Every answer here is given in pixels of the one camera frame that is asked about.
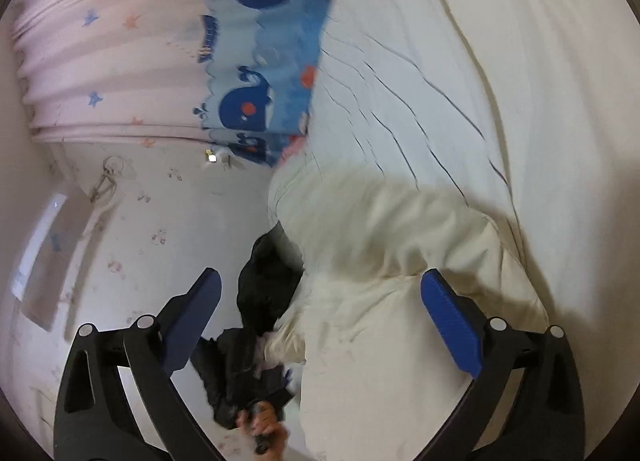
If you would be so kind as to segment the person's left hand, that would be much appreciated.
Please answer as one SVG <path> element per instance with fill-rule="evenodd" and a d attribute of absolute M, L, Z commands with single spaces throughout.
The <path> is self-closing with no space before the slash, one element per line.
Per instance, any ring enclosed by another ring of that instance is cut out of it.
<path fill-rule="evenodd" d="M 250 447 L 255 446 L 255 437 L 267 436 L 270 448 L 262 455 L 254 455 L 256 460 L 281 461 L 288 447 L 288 430 L 278 420 L 276 411 L 268 401 L 259 401 L 250 415 L 241 410 L 236 418 L 236 425 L 248 439 Z"/>

